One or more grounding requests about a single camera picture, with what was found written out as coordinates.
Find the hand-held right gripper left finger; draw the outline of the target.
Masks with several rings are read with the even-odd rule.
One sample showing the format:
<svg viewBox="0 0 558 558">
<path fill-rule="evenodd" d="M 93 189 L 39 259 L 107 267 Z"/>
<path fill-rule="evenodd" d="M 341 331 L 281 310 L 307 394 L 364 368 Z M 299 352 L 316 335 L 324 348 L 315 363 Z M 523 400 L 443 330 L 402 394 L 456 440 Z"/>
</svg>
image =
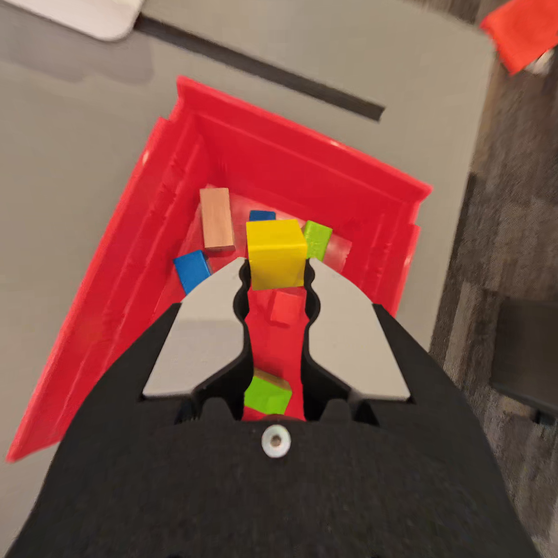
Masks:
<svg viewBox="0 0 558 558">
<path fill-rule="evenodd" d="M 185 296 L 143 388 L 145 398 L 243 400 L 253 378 L 249 280 L 248 261 L 237 258 Z"/>
</svg>

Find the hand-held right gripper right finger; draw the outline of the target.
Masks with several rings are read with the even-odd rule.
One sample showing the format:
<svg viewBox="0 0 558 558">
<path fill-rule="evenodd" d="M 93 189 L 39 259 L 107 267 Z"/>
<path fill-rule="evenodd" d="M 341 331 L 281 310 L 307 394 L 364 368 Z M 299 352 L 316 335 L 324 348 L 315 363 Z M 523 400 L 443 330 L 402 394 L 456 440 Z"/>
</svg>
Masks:
<svg viewBox="0 0 558 558">
<path fill-rule="evenodd" d="M 304 287 L 304 396 L 315 403 L 407 401 L 409 388 L 366 294 L 316 258 L 306 262 Z"/>
</svg>

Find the red plastic bin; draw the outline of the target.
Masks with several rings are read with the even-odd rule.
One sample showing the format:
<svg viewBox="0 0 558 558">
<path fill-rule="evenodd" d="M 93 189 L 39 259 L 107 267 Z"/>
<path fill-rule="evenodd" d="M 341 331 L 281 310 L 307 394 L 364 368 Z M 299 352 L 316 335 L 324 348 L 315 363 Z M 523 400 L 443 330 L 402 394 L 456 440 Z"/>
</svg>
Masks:
<svg viewBox="0 0 558 558">
<path fill-rule="evenodd" d="M 432 187 L 380 160 L 185 76 L 116 205 L 6 461 L 58 443 L 102 374 L 185 293 L 173 259 L 216 272 L 247 255 L 249 212 L 331 227 L 324 263 L 395 316 Z M 204 248 L 200 189 L 230 193 L 235 250 Z"/>
</svg>

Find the green wooden block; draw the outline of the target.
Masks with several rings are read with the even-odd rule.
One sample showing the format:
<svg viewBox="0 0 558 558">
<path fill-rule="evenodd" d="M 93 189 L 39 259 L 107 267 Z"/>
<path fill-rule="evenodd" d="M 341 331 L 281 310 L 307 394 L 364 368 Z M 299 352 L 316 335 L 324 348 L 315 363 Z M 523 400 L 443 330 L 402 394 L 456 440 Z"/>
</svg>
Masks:
<svg viewBox="0 0 558 558">
<path fill-rule="evenodd" d="M 302 231 L 307 245 L 306 258 L 324 261 L 332 236 L 332 228 L 312 220 L 307 220 Z"/>
</svg>

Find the yellow wooden block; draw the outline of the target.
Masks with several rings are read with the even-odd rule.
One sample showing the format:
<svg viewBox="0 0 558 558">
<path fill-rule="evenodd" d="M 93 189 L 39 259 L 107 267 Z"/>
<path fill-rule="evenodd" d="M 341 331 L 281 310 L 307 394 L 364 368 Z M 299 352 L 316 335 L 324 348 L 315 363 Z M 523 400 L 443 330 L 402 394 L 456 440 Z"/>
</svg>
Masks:
<svg viewBox="0 0 558 558">
<path fill-rule="evenodd" d="M 298 220 L 248 221 L 246 237 L 253 291 L 303 286 L 307 242 Z"/>
</svg>

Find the natural wood block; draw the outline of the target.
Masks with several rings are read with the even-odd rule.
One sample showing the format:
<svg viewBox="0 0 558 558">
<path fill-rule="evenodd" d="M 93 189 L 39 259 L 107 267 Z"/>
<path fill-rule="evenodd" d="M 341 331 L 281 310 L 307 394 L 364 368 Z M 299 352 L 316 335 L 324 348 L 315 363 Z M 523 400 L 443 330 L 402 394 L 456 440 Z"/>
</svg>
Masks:
<svg viewBox="0 0 558 558">
<path fill-rule="evenodd" d="M 205 187 L 200 189 L 199 195 L 204 248 L 209 252 L 234 251 L 229 190 L 225 187 Z"/>
</svg>

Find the grey desk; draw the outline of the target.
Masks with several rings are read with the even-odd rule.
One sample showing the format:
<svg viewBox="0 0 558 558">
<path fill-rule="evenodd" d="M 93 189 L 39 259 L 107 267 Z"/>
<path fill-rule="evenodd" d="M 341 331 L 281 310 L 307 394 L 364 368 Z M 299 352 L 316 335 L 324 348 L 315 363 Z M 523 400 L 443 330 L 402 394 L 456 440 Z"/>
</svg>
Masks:
<svg viewBox="0 0 558 558">
<path fill-rule="evenodd" d="M 431 185 L 398 319 L 429 349 L 494 51 L 451 1 L 148 1 L 144 15 L 384 106 L 380 123 L 133 32 L 98 42 L 1 4 L 1 555 L 55 448 L 8 464 L 60 326 L 186 75 Z"/>
</svg>

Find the white board stand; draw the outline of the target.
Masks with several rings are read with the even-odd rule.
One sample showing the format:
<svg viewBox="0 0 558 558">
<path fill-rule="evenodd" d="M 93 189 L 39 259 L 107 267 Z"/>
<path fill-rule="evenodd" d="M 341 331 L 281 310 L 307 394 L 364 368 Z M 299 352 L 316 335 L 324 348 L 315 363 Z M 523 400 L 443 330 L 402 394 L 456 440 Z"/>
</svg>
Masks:
<svg viewBox="0 0 558 558">
<path fill-rule="evenodd" d="M 104 42 L 127 37 L 145 1 L 4 1 L 45 20 Z"/>
</svg>

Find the red floor object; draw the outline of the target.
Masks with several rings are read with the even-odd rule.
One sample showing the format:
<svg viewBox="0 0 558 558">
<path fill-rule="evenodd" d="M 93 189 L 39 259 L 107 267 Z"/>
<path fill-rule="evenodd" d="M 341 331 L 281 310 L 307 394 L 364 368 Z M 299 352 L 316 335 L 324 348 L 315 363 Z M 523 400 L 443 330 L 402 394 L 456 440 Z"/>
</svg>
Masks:
<svg viewBox="0 0 558 558">
<path fill-rule="evenodd" d="M 508 1 L 479 25 L 515 75 L 557 46 L 557 1 Z"/>
</svg>

